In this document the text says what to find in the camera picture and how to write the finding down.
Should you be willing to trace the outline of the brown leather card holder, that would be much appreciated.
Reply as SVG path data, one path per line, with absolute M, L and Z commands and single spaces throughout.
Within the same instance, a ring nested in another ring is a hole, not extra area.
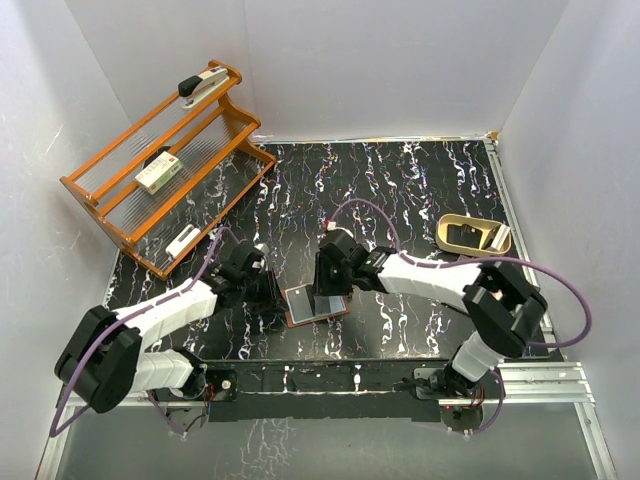
M 311 284 L 285 289 L 283 295 L 288 308 L 285 317 L 289 328 L 343 316 L 350 311 L 347 296 L 315 295 Z

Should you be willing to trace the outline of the black credit card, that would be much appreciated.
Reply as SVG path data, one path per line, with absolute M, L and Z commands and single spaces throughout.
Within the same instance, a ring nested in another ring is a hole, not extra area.
M 312 296 L 307 285 L 287 289 L 285 298 L 288 303 L 289 318 L 292 325 L 300 325 L 312 319 L 314 316 Z
M 314 314 L 319 317 L 340 315 L 348 310 L 343 296 L 315 296 Z

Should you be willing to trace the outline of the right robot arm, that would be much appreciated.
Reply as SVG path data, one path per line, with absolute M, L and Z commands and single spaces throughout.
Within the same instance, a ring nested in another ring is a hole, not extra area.
M 328 231 L 315 255 L 311 292 L 348 296 L 355 288 L 436 300 L 471 320 L 475 331 L 447 365 L 418 383 L 450 396 L 471 395 L 489 370 L 506 358 L 521 357 L 548 308 L 512 263 L 420 260 L 390 247 L 368 250 L 344 229 Z

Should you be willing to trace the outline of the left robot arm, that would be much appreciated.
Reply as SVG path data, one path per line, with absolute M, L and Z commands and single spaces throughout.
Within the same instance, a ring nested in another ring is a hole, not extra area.
M 285 312 L 275 273 L 266 265 L 267 251 L 243 240 L 197 280 L 189 278 L 132 307 L 88 310 L 55 364 L 56 377 L 97 413 L 143 391 L 170 389 L 185 399 L 199 398 L 207 383 L 203 361 L 183 347 L 162 352 L 150 347 L 237 306 L 258 314 Z

